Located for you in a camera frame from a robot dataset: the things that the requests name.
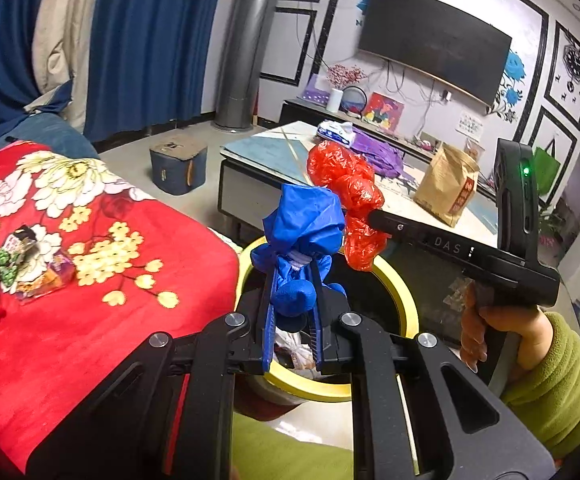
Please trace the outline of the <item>green sleeve right forearm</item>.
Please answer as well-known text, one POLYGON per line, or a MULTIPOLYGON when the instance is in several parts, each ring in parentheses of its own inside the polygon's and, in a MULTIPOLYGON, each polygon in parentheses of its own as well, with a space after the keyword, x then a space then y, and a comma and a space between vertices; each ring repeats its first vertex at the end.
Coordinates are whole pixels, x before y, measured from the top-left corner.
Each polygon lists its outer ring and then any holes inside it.
POLYGON ((549 313, 554 334, 544 360, 508 384, 502 401, 555 460, 580 446, 580 336, 558 313, 549 313))

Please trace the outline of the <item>green sleeve left forearm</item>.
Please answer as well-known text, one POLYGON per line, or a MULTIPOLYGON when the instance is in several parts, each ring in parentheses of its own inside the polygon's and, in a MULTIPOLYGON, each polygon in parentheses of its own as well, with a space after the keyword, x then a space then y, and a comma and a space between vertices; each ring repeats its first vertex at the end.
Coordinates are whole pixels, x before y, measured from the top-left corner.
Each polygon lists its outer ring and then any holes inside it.
POLYGON ((301 442, 264 422, 232 415, 232 476, 239 479, 352 479, 353 454, 301 442))

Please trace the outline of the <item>right hand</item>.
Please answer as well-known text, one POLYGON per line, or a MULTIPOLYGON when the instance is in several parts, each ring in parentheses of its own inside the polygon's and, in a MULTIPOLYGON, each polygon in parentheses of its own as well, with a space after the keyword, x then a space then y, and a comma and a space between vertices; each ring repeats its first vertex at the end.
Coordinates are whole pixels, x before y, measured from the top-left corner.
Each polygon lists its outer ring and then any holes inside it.
POLYGON ((480 306, 476 284, 472 283, 465 291, 459 357, 473 372, 490 355, 490 345, 486 342, 488 328, 518 338, 508 382, 515 382, 538 367, 548 355, 554 338, 552 323, 539 307, 480 306))

